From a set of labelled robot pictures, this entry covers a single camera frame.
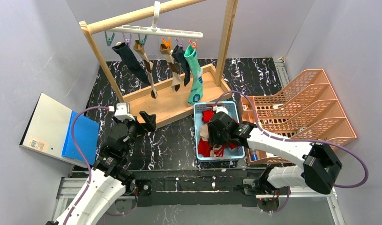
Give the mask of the mint green patterned sock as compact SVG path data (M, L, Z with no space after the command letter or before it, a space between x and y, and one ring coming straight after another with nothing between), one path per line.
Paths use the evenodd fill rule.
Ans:
M203 69L198 61L197 50L193 48L192 45L189 45L186 48L184 57L189 64L190 72L193 76L192 87L188 96L187 104L193 105L203 97Z

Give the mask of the lilac clothespin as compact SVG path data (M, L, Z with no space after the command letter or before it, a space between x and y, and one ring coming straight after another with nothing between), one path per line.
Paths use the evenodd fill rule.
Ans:
M178 47L179 49L183 49L183 42L182 42L182 41L179 41L177 38L175 39L175 41L176 41L177 47Z
M131 44L131 40L132 40L132 34L131 33L128 35L126 35L125 33L122 33L122 36L124 38L125 44L127 44L127 45Z

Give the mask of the coral clothespin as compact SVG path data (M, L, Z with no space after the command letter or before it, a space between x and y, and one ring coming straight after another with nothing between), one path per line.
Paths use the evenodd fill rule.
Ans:
M197 49L197 47L198 47L198 40L196 39L195 41L193 41L193 40L189 40L189 44L192 46L192 48L194 49L194 50L196 50Z

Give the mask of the white plastic clip hanger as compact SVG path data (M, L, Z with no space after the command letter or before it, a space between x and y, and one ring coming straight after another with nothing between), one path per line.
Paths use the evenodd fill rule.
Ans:
M163 29L157 27L157 22L160 15L160 2L154 2L154 15L152 25L150 27L143 26L131 26L131 25L122 25L109 29L110 32L121 32L121 33L134 33L134 34L143 34L143 35L154 35L154 36L168 36L168 37L178 37L178 38L203 38L203 33L196 31L185 31L185 30L172 30L172 29Z

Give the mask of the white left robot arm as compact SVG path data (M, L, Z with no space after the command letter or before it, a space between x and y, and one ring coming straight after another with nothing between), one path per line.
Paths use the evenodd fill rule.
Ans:
M118 197L134 184L135 175L124 169L127 155L136 138L156 130L156 115L140 112L144 119L121 119L113 116L115 124L105 132L106 141L89 172L81 190L54 221L48 225L95 225Z

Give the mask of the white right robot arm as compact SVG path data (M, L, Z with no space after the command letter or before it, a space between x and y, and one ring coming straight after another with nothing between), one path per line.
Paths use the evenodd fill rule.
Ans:
M342 169L342 163L326 143L297 141L266 131L255 123L237 123L225 112L215 114L207 127L212 145L231 143L250 150L263 150L293 163L293 166L268 167L256 184L262 191L298 186L327 195Z

